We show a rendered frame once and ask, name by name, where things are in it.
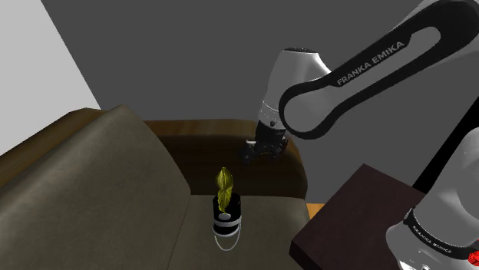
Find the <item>black pot with yellow plant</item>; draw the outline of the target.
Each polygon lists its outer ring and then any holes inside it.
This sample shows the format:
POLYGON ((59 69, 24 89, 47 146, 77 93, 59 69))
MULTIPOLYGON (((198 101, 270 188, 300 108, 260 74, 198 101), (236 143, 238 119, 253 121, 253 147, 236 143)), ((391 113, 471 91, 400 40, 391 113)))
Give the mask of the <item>black pot with yellow plant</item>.
POLYGON ((226 168, 222 167, 215 177, 218 188, 217 194, 213 197, 213 221, 211 230, 216 245, 221 251, 232 251, 239 239, 242 229, 241 197, 233 191, 233 175, 226 168), (230 239, 236 237, 233 246, 225 249, 221 246, 219 239, 230 239))

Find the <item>brown sofa with wooden arms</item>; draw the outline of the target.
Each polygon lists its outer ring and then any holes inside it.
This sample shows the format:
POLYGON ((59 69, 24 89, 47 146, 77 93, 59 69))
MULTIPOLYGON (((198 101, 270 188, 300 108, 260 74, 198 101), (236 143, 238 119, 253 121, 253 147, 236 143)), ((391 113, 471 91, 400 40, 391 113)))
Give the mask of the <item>brown sofa with wooden arms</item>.
POLYGON ((302 270, 289 255, 309 221, 299 159, 246 166, 228 127, 181 136, 124 105, 66 114, 0 156, 0 270, 302 270), (222 167, 241 197, 229 252, 211 230, 222 167))

